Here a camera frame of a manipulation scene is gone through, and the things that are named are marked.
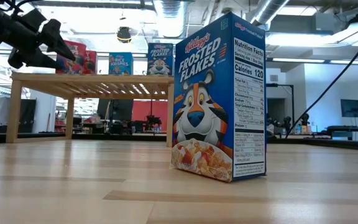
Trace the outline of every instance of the red wall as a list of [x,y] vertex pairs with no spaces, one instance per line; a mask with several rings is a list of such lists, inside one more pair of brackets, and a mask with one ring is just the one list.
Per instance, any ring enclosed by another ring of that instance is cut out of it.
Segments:
[[[134,100],[134,107],[132,109],[133,121],[147,121],[146,116],[150,114],[151,101],[137,101]],[[153,101],[153,115],[160,117],[161,130],[167,130],[167,113],[168,102],[167,101]]]

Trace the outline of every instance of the wooden table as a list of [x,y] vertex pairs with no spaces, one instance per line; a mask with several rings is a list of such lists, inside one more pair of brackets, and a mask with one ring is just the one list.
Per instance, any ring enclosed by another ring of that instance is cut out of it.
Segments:
[[[71,139],[75,98],[168,100],[167,130],[172,130],[173,76],[13,73],[12,80],[11,105],[6,133],[6,142],[8,143]],[[22,87],[68,100],[65,137],[17,138]],[[172,146],[171,131],[168,131],[167,134],[167,146]]]

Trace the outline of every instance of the cereal box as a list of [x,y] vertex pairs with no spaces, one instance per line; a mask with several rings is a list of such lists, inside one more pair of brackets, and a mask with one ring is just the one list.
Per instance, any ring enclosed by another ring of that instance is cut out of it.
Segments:
[[172,75],[173,44],[149,43],[148,75]]
[[81,74],[84,69],[85,62],[85,51],[86,45],[81,43],[76,43],[72,41],[65,40],[68,48],[73,52],[75,56],[75,61],[67,59],[61,55],[56,56],[56,61],[59,63],[64,69],[56,69],[56,73],[68,73],[68,74]]
[[84,74],[98,73],[98,54],[95,51],[87,50],[85,52]]
[[266,174],[265,32],[228,13],[176,45],[171,164],[230,182]]
[[132,53],[110,53],[109,54],[109,75],[133,75],[134,58]]

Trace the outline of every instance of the tiger's blue nose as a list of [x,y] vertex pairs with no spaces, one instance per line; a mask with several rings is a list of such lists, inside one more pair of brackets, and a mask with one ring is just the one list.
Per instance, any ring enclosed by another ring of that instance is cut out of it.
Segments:
[[187,114],[187,119],[193,127],[197,127],[204,118],[204,112],[202,111],[193,111]]

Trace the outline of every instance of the table leg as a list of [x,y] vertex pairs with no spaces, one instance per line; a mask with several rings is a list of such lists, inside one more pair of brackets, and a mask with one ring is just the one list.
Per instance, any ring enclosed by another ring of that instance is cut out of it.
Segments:
[[6,142],[14,143],[17,139],[19,129],[19,115],[22,96],[22,82],[19,80],[12,81],[11,104],[9,106],[9,119],[7,121]]
[[66,139],[73,136],[74,98],[68,99],[66,116]]
[[172,147],[173,83],[168,87],[167,147]]

